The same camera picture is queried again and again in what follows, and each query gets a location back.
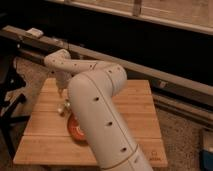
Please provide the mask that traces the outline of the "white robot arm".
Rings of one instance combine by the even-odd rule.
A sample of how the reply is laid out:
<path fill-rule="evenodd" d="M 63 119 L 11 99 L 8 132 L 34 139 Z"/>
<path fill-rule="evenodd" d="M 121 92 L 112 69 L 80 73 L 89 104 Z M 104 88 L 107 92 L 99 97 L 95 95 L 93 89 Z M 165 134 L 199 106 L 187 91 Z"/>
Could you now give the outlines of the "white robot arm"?
<path fill-rule="evenodd" d="M 47 55 L 44 64 L 72 76 L 66 84 L 72 113 L 101 171 L 153 171 L 112 101 L 127 81 L 121 65 L 75 60 L 65 49 Z"/>

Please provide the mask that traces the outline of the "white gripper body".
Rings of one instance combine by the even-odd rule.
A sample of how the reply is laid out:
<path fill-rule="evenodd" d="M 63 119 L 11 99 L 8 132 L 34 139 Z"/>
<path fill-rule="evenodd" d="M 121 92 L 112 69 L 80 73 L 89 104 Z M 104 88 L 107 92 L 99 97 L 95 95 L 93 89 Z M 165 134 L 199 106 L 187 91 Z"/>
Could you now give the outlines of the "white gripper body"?
<path fill-rule="evenodd" d="M 64 71 L 55 71 L 54 75 L 59 96 L 62 96 L 63 90 L 67 88 L 69 80 L 72 78 L 72 75 Z"/>

